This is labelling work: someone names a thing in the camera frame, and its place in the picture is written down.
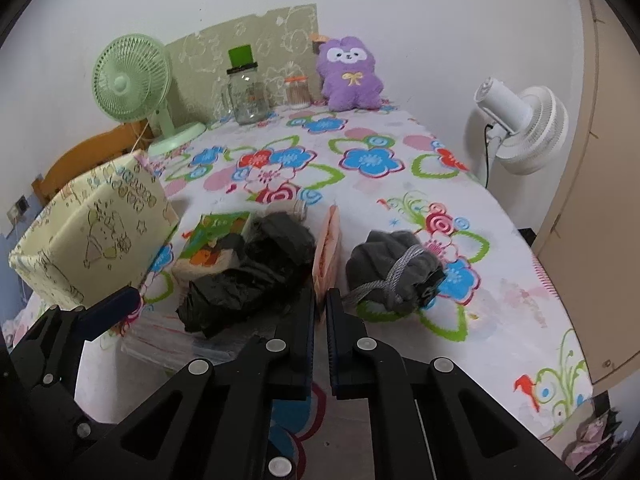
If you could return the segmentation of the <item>green tissue pack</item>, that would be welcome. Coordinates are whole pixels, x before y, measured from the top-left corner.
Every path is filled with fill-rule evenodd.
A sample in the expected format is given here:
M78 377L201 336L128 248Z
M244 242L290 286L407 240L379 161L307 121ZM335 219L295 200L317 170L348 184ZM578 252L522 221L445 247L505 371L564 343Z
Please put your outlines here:
M203 276L235 268L244 255L245 235L252 220L249 211L203 214L171 268L177 282L186 286Z

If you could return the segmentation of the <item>wooden chair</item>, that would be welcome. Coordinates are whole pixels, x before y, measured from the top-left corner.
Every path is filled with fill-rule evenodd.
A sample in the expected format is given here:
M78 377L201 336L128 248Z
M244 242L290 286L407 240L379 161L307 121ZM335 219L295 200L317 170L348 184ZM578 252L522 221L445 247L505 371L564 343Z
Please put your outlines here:
M32 190L40 205L46 206L71 180L136 148L147 148L152 140L146 119L92 136L64 153L43 177L36 177Z

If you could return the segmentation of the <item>clear plastic zip bag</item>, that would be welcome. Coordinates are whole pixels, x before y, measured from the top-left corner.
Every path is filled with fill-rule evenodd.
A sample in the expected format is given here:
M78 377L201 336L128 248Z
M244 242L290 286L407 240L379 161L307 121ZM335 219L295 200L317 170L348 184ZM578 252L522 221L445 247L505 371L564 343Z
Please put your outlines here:
M175 314L144 311L126 330L122 351L176 372L196 359L214 365L232 361L253 335L250 328L232 328L206 339L202 333L187 333Z

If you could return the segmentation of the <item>white standing fan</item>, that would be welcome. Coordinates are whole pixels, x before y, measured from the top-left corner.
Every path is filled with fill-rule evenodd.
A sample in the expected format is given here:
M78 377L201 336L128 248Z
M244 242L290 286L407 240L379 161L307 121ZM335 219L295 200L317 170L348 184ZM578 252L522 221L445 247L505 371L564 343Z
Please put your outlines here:
M515 93L489 77L475 91L474 103L468 140L482 185L489 184L495 164L514 176L534 174L550 164L567 141L566 107L546 86Z

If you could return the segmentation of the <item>yellow cartoon fabric storage box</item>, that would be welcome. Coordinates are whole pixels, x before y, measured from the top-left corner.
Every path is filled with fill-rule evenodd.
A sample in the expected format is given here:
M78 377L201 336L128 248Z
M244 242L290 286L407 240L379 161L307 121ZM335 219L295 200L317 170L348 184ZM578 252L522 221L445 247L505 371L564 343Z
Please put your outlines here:
M64 185L8 263L48 304L91 307L139 287L178 223L148 156L135 151Z

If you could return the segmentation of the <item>floral tablecloth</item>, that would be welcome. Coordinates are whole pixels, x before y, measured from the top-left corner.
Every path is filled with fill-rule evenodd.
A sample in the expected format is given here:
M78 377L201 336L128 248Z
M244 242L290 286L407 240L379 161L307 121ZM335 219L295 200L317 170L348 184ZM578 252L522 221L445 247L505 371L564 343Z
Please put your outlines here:
M408 114L284 112L148 159L182 220L128 328L144 311L174 314L171 268L203 214L302 200L319 232L336 205L341 260L371 231L410 231L445 269L435 298L406 316L357 304L371 336L410 359L453 360L547 448L590 397L582 349L544 268L498 203Z

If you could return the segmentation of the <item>wall power socket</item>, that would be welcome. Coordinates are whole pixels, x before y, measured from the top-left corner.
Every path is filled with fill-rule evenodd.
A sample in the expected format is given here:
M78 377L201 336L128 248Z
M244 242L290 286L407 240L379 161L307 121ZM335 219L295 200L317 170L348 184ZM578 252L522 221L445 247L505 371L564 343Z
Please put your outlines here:
M29 208L28 200L26 200L25 196L21 196L9 209L6 213L8 216L9 222L14 226L17 221L20 221L23 218L24 213Z

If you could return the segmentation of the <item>purple plush toy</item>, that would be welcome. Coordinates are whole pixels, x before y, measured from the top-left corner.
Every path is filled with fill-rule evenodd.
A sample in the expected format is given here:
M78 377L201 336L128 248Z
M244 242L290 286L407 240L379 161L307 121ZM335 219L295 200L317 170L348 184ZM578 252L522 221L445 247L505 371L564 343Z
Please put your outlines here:
M317 72L321 94L332 112L382 105L382 80L375 73L375 58L357 37L330 39L319 47Z

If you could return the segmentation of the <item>black cloth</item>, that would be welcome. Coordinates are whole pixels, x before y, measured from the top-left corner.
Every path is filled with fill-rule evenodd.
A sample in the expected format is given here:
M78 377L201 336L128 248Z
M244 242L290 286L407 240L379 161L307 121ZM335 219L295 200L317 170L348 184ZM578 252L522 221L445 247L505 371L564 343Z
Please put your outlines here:
M252 221L247 237L235 237L240 261L190 281L177 308L188 333L210 339L233 326L285 315L311 285L316 241L284 211Z

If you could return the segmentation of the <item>green desk fan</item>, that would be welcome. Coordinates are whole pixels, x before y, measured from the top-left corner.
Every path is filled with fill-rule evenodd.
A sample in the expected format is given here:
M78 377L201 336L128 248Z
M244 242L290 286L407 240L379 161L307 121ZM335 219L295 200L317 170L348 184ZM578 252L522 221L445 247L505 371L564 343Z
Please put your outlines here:
M158 40L129 34L111 41L100 53L91 76L96 105L115 122L137 122L153 117L160 136L148 153L158 156L175 151L206 131L201 122L174 125L168 108L172 84L169 54Z

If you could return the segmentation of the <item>green patterned wall board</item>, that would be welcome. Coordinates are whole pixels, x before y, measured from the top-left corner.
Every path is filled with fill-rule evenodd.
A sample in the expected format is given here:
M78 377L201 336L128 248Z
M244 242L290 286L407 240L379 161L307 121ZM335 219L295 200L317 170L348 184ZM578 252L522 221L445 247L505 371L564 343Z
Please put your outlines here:
M311 96L320 98L312 36L319 31L317 6L286 6L209 26L166 46L174 82L168 108L177 126L213 122L226 111L222 94L231 67L228 51L248 44L269 102L283 105L285 81L305 76Z

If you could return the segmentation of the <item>glass jar green lid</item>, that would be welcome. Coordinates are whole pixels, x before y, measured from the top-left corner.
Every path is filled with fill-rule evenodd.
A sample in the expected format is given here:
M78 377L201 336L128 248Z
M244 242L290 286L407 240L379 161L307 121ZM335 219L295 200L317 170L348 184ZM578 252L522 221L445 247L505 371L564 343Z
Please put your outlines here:
M227 70L227 92L236 122L239 125L262 122L271 108L252 48L244 44L230 49L228 55L231 66Z

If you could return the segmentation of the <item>toothpick jar orange lid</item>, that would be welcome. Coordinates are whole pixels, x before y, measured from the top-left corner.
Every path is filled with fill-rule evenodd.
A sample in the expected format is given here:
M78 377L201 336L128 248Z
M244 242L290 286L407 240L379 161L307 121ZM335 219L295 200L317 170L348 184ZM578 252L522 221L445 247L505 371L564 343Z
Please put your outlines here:
M291 76L285 78L284 88L286 102L291 110L303 110L311 106L311 94L306 76Z

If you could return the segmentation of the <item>pink pouch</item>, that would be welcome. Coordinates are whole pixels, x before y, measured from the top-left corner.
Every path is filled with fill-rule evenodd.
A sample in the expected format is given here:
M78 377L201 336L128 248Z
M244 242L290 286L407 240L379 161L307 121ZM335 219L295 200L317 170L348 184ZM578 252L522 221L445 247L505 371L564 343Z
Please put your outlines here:
M319 302L335 286L342 247L340 210L332 205L324 217L312 265L314 293Z

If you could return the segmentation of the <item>beige door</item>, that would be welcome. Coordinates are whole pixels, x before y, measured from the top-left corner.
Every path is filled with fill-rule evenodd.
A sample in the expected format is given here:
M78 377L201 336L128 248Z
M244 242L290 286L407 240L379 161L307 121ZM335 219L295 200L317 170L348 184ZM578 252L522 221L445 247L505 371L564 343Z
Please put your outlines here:
M639 53L605 0L579 2L582 99L534 252L601 393L639 368Z

